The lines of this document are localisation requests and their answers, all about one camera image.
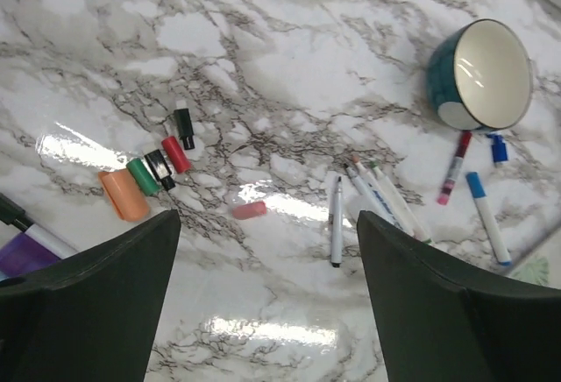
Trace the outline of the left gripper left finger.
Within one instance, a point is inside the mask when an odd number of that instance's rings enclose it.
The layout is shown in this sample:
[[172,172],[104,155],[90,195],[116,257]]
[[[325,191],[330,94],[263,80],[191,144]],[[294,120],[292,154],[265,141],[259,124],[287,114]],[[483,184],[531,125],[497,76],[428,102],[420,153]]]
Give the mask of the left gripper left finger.
[[166,210],[1,283],[3,381],[141,381],[181,232]]

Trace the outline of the green white marker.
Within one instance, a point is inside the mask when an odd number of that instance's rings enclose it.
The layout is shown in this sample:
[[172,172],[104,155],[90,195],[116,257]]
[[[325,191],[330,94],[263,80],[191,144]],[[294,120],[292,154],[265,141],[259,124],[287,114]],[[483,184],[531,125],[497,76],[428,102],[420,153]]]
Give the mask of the green white marker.
[[431,244],[432,239],[429,232],[424,228],[420,221],[416,218],[411,208],[403,198],[403,196],[398,191],[394,183],[388,178],[388,176],[380,169],[375,161],[370,162],[370,167],[374,173],[376,180],[379,182],[382,190],[386,195],[390,197],[390,200],[394,203],[395,207],[398,209],[401,217],[405,219],[409,227],[413,231],[413,235],[417,240],[420,240],[426,244]]

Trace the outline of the orange highlighter cap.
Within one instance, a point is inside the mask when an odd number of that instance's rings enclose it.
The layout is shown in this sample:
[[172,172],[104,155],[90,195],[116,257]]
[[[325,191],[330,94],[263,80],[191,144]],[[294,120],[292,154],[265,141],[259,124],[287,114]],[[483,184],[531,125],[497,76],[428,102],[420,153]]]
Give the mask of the orange highlighter cap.
[[101,171],[97,177],[121,220],[135,223],[149,214],[146,198],[126,168],[113,172]]

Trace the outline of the red capped white marker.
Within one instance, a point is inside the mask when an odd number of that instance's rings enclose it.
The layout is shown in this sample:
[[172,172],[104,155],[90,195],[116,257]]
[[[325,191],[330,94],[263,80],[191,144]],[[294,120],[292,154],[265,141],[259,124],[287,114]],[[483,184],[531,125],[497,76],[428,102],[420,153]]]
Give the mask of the red capped white marker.
[[390,195],[382,189],[380,182],[374,177],[373,172],[370,169],[367,169],[361,162],[358,154],[353,153],[352,162],[357,168],[359,176],[367,183],[384,210],[387,212],[388,216],[391,218],[391,222],[400,230],[403,230],[410,236],[413,236],[414,231],[412,226],[409,224],[402,212],[400,212]]

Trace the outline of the black capped white marker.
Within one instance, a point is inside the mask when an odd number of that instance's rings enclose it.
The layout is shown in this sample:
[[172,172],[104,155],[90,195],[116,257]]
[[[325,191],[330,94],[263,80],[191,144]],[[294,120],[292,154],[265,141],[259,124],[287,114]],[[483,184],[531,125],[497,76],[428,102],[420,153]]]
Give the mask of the black capped white marker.
[[400,224],[395,221],[394,217],[387,212],[384,204],[374,194],[368,184],[359,176],[359,174],[347,163],[344,163],[344,169],[347,172],[355,188],[363,195],[370,207],[370,210],[378,216],[384,218],[394,227],[401,228]]

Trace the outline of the blue capped white marker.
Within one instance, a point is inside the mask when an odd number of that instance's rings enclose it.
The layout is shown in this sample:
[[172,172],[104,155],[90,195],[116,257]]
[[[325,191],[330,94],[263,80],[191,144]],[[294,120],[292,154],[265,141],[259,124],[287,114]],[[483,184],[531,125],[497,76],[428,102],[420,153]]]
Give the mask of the blue capped white marker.
[[503,242],[499,225],[486,198],[486,192],[478,173],[470,172],[465,177],[497,262],[503,266],[511,265],[512,258]]

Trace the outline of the white pen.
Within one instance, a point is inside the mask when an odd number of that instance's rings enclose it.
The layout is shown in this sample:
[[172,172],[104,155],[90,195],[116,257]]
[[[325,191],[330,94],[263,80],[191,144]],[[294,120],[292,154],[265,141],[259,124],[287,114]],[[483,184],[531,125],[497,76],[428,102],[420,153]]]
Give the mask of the white pen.
[[338,176],[334,194],[332,197],[331,209],[331,242],[330,242],[330,263],[334,268],[342,264],[343,257],[343,188],[342,177]]

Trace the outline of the green pen cap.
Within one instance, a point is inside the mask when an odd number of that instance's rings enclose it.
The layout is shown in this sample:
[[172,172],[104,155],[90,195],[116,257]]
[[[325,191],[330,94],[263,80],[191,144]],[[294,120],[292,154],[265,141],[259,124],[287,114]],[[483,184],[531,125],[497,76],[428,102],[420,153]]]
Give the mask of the green pen cap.
[[131,159],[126,168],[134,178],[138,187],[146,196],[155,195],[160,191],[160,186],[148,171],[145,164],[140,158]]

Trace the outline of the black pen cap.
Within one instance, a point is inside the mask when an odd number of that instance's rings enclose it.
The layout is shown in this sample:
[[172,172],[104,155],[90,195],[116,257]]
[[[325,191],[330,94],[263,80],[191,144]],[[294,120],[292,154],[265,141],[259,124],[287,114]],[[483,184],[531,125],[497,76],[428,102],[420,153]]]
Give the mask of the black pen cap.
[[175,188],[175,182],[172,171],[168,165],[164,155],[160,149],[152,150],[144,156],[150,171],[154,178],[166,190],[170,191]]
[[179,140],[182,142],[185,150],[194,150],[194,130],[191,121],[187,102],[185,100],[177,101],[174,109],[174,120],[177,127]]

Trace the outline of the red pen cap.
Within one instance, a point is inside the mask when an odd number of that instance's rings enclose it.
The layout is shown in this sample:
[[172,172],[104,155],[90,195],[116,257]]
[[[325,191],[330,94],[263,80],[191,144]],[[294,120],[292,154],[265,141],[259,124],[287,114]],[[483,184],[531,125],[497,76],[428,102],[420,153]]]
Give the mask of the red pen cap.
[[191,163],[175,136],[164,138],[161,145],[177,173],[185,173],[191,168]]

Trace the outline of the pink pen cap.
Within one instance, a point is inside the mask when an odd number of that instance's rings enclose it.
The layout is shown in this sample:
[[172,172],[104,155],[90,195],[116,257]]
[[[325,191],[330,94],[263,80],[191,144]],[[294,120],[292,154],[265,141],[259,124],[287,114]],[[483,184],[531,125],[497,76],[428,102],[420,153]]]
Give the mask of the pink pen cap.
[[237,220],[247,220],[258,216],[263,216],[267,212],[266,204],[263,201],[250,202],[237,205],[231,211],[232,216]]

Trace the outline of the maroon gel pen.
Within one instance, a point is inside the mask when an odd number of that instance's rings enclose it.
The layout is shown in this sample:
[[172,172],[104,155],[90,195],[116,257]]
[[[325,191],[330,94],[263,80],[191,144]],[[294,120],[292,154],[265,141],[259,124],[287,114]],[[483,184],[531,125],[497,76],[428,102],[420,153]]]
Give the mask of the maroon gel pen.
[[437,197],[437,203],[440,205],[445,206],[450,200],[451,192],[456,185],[471,139],[472,133],[470,131],[462,132],[458,141],[457,150],[454,154],[454,157],[444,179],[444,183],[441,187],[439,196]]

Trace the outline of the floral rectangular tray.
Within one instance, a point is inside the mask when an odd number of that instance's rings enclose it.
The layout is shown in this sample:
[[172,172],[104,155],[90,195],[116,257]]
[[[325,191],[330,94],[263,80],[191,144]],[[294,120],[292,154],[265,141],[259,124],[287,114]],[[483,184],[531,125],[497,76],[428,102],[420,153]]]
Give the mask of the floral rectangular tray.
[[508,277],[530,284],[561,287],[561,232],[557,229],[521,260]]

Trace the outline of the red thin marker left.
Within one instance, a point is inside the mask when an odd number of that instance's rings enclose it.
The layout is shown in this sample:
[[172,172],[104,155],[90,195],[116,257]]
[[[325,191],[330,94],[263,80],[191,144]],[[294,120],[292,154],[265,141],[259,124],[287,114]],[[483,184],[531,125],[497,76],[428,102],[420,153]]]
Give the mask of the red thin marker left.
[[23,208],[4,194],[1,194],[1,222],[17,228],[58,258],[69,258],[78,252],[74,246],[35,223]]

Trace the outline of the dark blue capped marker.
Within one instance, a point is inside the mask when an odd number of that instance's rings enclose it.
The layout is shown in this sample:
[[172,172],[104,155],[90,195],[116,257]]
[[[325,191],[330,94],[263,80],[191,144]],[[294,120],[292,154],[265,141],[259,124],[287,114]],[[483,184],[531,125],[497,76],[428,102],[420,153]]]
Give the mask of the dark blue capped marker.
[[508,162],[508,149],[503,136],[499,133],[487,133],[486,137],[491,140],[491,151],[495,167],[501,167]]

